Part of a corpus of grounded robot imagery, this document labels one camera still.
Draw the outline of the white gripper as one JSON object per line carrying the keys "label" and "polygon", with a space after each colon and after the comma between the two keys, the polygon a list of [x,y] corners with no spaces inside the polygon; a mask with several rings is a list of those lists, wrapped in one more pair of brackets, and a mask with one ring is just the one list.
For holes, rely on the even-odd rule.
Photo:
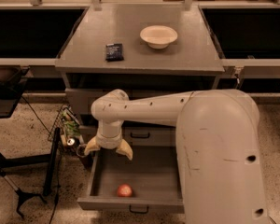
{"label": "white gripper", "polygon": [[122,140],[122,123],[114,121],[106,123],[99,122],[96,138],[93,137],[85,146],[84,155],[88,156],[93,151],[98,151],[101,147],[106,149],[116,149],[120,155],[126,156],[130,161],[133,159],[133,150],[130,145]]}

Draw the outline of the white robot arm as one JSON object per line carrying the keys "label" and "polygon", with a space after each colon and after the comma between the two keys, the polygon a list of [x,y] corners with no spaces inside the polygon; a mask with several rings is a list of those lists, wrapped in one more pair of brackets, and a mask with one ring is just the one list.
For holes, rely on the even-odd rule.
{"label": "white robot arm", "polygon": [[239,90],[188,91],[132,100],[114,90],[91,105],[98,121],[85,150],[130,158],[124,121],[175,127],[186,224],[270,224],[259,157],[259,110]]}

